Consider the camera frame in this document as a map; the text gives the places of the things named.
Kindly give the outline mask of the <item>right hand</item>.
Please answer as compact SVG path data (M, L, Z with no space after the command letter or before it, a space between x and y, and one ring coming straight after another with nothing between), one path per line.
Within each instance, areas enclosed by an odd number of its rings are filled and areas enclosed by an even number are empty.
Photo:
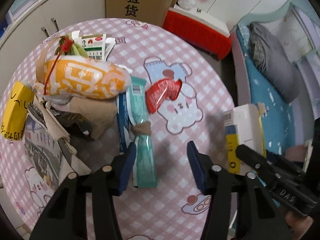
M309 230L314 220L311 217L303 217L292 211L288 211L285 220L291 230L291 239L299 240Z

